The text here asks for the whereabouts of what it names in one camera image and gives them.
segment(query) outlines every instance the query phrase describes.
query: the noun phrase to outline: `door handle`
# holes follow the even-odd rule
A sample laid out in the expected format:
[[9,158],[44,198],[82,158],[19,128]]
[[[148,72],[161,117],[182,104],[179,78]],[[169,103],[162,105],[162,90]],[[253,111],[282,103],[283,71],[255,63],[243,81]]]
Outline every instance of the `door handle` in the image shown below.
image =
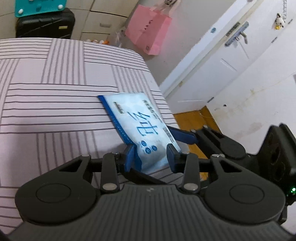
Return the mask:
[[105,24],[105,23],[100,23],[100,27],[102,28],[111,28],[112,24]]
[[239,41],[239,36],[243,36],[245,44],[248,44],[247,35],[244,33],[245,29],[249,26],[249,22],[245,22],[243,26],[225,43],[225,47],[230,46],[235,40]]
[[248,39],[247,39],[247,35],[244,32],[240,32],[241,36],[244,37],[244,43],[248,44]]

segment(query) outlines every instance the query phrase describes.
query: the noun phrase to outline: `drawer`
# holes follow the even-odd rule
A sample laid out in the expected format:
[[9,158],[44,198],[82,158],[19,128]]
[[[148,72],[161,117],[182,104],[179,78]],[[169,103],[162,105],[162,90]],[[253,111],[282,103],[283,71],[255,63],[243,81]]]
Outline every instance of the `drawer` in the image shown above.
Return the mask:
[[0,16],[0,23],[1,23],[0,24],[0,39],[15,38],[16,20],[17,20],[17,18],[15,17],[14,13]]
[[89,11],[80,9],[70,10],[74,13],[76,19],[71,39],[80,40],[80,35]]
[[120,29],[127,18],[107,13],[89,12],[83,32],[111,34]]
[[91,10],[128,17],[137,2],[138,0],[95,0]]
[[66,7],[70,9],[90,10],[92,3],[93,0],[67,0]]
[[100,42],[100,40],[107,40],[108,36],[109,34],[82,33],[80,40],[85,41],[87,39],[90,39],[91,41],[93,41],[94,39],[96,39]]
[[15,12],[15,1],[13,0],[0,0],[0,16]]

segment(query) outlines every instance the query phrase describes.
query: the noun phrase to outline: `teal case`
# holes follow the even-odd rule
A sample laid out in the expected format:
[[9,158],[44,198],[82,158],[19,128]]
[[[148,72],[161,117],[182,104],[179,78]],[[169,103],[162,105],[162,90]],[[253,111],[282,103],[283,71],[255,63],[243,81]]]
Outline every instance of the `teal case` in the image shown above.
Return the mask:
[[15,0],[17,18],[45,12],[62,11],[67,0]]

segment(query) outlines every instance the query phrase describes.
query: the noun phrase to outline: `bed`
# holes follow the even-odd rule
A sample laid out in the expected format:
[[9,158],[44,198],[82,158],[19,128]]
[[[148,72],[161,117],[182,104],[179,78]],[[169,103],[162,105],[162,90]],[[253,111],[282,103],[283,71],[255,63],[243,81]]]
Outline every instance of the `bed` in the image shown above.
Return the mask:
[[[68,39],[0,40],[0,229],[21,222],[14,203],[27,181],[81,155],[101,158],[125,144],[97,95],[144,92],[167,125],[176,120],[143,58]],[[180,184],[169,167],[151,176]],[[99,186],[100,173],[92,185]],[[121,187],[128,183],[119,175]]]

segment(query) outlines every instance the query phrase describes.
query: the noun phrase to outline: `door lock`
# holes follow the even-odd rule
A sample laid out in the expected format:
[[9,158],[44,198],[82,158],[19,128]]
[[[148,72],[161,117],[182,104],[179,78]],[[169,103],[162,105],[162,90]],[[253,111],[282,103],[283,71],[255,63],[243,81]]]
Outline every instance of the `door lock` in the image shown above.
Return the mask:
[[233,41],[239,41],[239,36],[243,36],[245,44],[248,44],[247,35],[244,33],[245,29],[249,26],[248,22],[245,22],[243,26],[239,28],[238,31],[235,32],[235,34],[225,43],[225,46],[228,47],[233,43]]

